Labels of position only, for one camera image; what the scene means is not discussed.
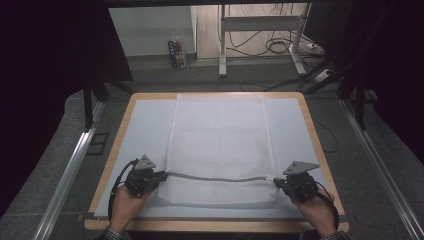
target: floor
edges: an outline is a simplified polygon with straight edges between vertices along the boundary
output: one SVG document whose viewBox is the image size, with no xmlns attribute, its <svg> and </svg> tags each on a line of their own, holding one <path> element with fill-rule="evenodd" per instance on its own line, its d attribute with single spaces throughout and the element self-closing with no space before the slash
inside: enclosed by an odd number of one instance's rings
<svg viewBox="0 0 424 240">
<path fill-rule="evenodd" d="M 297 74 L 288 56 L 279 59 L 230 60 L 225 79 L 218 76 L 216 60 L 194 61 L 185 69 L 173 69 L 168 63 L 169 59 L 166 59 L 166 62 L 159 64 L 162 67 L 155 65 L 153 69 L 146 69 L 144 64 L 132 62 L 135 81 L 125 84 L 137 92 L 263 91 L 276 85 L 279 88 L 272 91 L 296 91 L 301 85 L 305 88 L 313 84 L 312 81 L 290 82 Z M 337 84 L 335 82 L 305 97 L 347 214 L 350 225 L 348 234 L 353 240 L 408 239 L 402 220 L 341 110 L 335 94 Z M 109 136 L 104 152 L 85 156 L 50 239 L 93 239 L 100 234 L 100 231 L 87 230 L 84 218 L 87 217 L 87 209 L 130 98 L 130 95 L 120 89 L 110 85 L 107 88 L 111 97 L 106 103 L 96 132 Z M 81 92 L 67 100 L 65 109 L 65 115 L 49 148 L 8 212 L 1 218 L 0 239 L 30 239 L 34 235 L 84 128 Z M 372 105 L 366 107 L 365 116 L 368 133 L 375 141 L 392 177 L 417 217 L 423 221 L 422 164 L 379 119 Z M 90 147 L 89 152 L 95 152 L 97 147 Z M 196 239 L 196 235 L 189 233 L 146 233 L 145 236 L 145 239 Z M 282 235 L 233 234 L 228 237 L 243 240 L 284 239 Z"/>
</svg>

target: metal rail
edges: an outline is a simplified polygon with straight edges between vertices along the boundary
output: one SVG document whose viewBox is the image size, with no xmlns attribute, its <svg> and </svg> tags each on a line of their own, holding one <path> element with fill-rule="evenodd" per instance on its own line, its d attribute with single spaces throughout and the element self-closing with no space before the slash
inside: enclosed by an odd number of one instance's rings
<svg viewBox="0 0 424 240">
<path fill-rule="evenodd" d="M 63 173 L 63 176 L 56 187 L 53 197 L 50 200 L 50 203 L 47 206 L 43 218 L 41 219 L 40 224 L 38 225 L 32 239 L 49 239 L 54 225 L 56 224 L 57 218 L 59 217 L 60 211 L 62 210 L 63 204 L 68 197 L 79 167 L 81 166 L 81 162 L 85 156 L 85 153 L 87 152 L 88 146 L 90 145 L 90 141 L 96 132 L 98 121 L 100 120 L 100 116 L 105 105 L 106 104 L 103 102 L 97 102 L 93 111 L 93 125 L 88 132 L 82 133 L 71 156 L 71 159 L 69 160 L 68 166 L 66 167 L 65 172 Z"/>
<path fill-rule="evenodd" d="M 399 190 L 396 182 L 393 180 L 390 172 L 388 171 L 383 159 L 378 154 L 377 149 L 372 143 L 366 131 L 363 131 L 359 124 L 356 122 L 354 117 L 354 110 L 348 100 L 340 100 L 340 103 L 345 110 L 346 116 L 350 121 L 356 135 L 359 138 L 365 152 L 370 160 L 375 172 L 380 178 L 384 188 L 386 189 L 387 195 L 396 208 L 406 230 L 409 232 L 411 239 L 420 240 L 424 239 L 423 228 L 421 223 L 418 221 L 414 211 L 410 207 L 408 201 Z"/>
</svg>

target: electrical cable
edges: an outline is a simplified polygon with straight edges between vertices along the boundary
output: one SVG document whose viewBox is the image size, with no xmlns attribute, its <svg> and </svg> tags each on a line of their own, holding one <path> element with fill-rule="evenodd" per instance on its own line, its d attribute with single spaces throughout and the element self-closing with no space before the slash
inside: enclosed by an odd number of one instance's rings
<svg viewBox="0 0 424 240">
<path fill-rule="evenodd" d="M 314 120 L 314 122 L 318 123 L 321 127 L 325 128 L 331 134 L 331 136 L 333 137 L 334 142 L 336 144 L 336 147 L 335 147 L 334 150 L 325 150 L 325 149 L 323 149 L 323 151 L 325 153 L 335 153 L 335 152 L 339 151 L 339 141 L 337 140 L 337 137 L 333 133 L 333 131 L 331 131 L 331 129 L 329 127 L 325 126 L 324 124 L 322 124 L 321 122 L 319 122 L 318 120 L 316 120 L 314 117 L 311 116 L 311 118 L 312 118 L 312 120 Z"/>
</svg>

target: wooden frame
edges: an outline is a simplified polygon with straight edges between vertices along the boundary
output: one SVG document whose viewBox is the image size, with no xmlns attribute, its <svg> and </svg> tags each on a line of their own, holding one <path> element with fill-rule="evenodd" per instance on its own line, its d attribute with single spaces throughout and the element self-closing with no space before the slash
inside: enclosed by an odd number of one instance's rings
<svg viewBox="0 0 424 240">
<path fill-rule="evenodd" d="M 109 158 L 107 160 L 105 169 L 97 187 L 96 193 L 94 194 L 92 203 L 88 210 L 88 214 L 92 215 L 100 201 L 100 197 L 108 183 L 115 160 L 118 156 L 119 149 L 121 148 L 122 140 L 124 138 L 127 126 L 130 122 L 132 111 L 137 100 L 147 99 L 176 99 L 179 93 L 136 93 L 132 95 L 130 102 L 128 103 L 125 115 L 122 119 L 121 125 L 118 130 L 118 134 L 113 143 Z M 273 92 L 273 93 L 248 93 L 248 92 L 225 92 L 225 93 L 193 93 L 193 94 L 205 94 L 205 95 L 219 95 L 219 96 L 236 96 L 236 95 L 264 95 L 265 98 L 296 98 L 299 101 L 300 108 L 305 118 L 305 123 L 308 128 L 318 162 L 320 164 L 321 171 L 327 183 L 327 189 L 333 193 L 336 197 L 335 206 L 337 207 L 341 216 L 345 215 L 345 211 L 340 202 L 340 198 L 337 193 L 337 189 L 334 185 L 333 178 L 331 176 L 330 169 L 325 159 L 324 152 L 318 135 L 316 133 L 311 115 L 308 110 L 305 98 L 301 93 L 297 92 Z M 86 219 L 85 227 L 92 230 L 104 229 L 108 226 L 108 219 Z M 312 226 L 307 222 L 302 221 L 281 221 L 281 220 L 168 220 L 168 219 L 155 219 L 155 220 L 143 220 L 135 219 L 128 226 L 127 230 L 138 230 L 138 231 L 187 231 L 187 232 L 261 232 L 261 233 L 292 233 L 292 232 L 303 232 L 311 229 Z M 347 232 L 349 224 L 347 222 L 341 222 L 339 230 Z"/>
</svg>

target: white cloth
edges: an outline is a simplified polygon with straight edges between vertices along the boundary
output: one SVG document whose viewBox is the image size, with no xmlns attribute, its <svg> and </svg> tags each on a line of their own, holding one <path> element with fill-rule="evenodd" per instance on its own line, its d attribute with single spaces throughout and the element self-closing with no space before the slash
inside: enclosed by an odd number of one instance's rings
<svg viewBox="0 0 424 240">
<path fill-rule="evenodd" d="M 169 177 L 159 196 L 172 203 L 275 200 L 270 180 L 231 182 L 276 176 L 263 96 L 179 95 L 166 171 L 203 179 Z"/>
</svg>

